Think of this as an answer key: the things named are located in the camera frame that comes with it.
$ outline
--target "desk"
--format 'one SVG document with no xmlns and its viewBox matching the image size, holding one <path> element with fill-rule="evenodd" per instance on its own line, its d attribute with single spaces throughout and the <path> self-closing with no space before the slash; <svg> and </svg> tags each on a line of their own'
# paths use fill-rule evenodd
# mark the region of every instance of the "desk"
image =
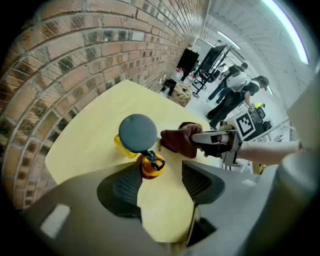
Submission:
<svg viewBox="0 0 320 256">
<path fill-rule="evenodd" d="M 135 161 L 124 156 L 114 144 L 122 120 L 131 114 L 151 118 L 158 137 L 162 130 L 176 130 L 182 122 L 199 123 L 204 131 L 210 128 L 207 122 L 173 101 L 134 82 L 122 81 L 88 104 L 53 144 L 45 164 L 57 184 L 77 175 Z M 166 169 L 155 179 L 143 180 L 138 206 L 143 227 L 155 241 L 179 242 L 187 236 L 193 213 L 193 202 L 182 183 L 182 160 L 188 158 L 163 147 L 159 153 L 166 161 Z M 193 161 L 208 163 L 201 152 Z"/>
</svg>

